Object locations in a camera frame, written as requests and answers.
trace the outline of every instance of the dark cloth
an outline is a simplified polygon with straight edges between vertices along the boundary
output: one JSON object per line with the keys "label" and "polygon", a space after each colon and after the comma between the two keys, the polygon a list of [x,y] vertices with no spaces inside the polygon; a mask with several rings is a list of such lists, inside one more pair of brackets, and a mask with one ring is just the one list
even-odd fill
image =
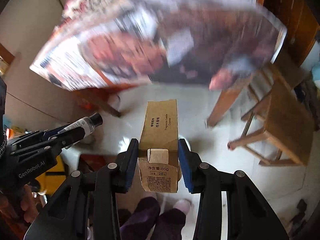
{"label": "dark cloth", "polygon": [[140,200],[132,216],[120,228],[122,240],[145,240],[155,226],[151,240],[180,240],[186,215],[171,209],[160,214],[160,205],[153,197]]}

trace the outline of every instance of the black bottle cap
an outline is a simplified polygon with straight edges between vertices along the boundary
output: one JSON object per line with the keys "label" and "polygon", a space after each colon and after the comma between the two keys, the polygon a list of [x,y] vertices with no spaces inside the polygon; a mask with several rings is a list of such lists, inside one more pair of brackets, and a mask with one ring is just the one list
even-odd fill
{"label": "black bottle cap", "polygon": [[95,113],[91,115],[89,118],[91,119],[95,127],[103,124],[102,116],[99,113]]}

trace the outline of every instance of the silver screw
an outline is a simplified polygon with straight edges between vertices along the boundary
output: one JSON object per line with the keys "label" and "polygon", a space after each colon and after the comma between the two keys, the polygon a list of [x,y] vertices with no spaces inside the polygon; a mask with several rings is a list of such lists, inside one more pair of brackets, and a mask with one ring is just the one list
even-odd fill
{"label": "silver screw", "polygon": [[236,175],[240,178],[243,178],[245,176],[245,173],[243,171],[237,171]]}
{"label": "silver screw", "polygon": [[73,172],[71,173],[71,176],[74,177],[74,178],[76,178],[76,177],[79,177],[80,174],[81,174],[80,171],[73,171]]}
{"label": "silver screw", "polygon": [[108,168],[109,168],[110,170],[115,169],[117,166],[118,166],[118,165],[117,165],[116,163],[109,163],[109,164],[108,164]]}
{"label": "silver screw", "polygon": [[207,168],[209,168],[209,164],[208,163],[200,163],[200,168],[203,170],[206,170]]}

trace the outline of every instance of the bottle label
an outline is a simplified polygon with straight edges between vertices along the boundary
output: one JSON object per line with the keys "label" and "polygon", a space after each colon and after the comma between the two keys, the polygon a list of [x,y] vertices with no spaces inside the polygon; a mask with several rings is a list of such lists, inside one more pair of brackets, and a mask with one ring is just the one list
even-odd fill
{"label": "bottle label", "polygon": [[82,127],[84,129],[85,135],[84,137],[87,137],[90,134],[90,126],[89,124],[86,122],[85,119],[80,119],[74,123],[72,123],[71,125],[68,125],[67,127],[64,128],[64,130],[68,131],[70,129],[76,128],[76,127]]}

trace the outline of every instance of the beige wall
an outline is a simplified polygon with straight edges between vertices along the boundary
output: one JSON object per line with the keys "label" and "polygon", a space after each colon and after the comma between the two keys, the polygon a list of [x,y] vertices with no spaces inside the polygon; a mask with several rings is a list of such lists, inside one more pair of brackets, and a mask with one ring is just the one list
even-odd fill
{"label": "beige wall", "polygon": [[[29,69],[60,22],[58,0],[10,0],[0,14],[0,43],[17,56],[4,77],[8,93],[58,119],[72,122],[79,113],[71,92],[51,84]],[[17,125],[34,130],[56,120],[7,95],[6,114]]]}

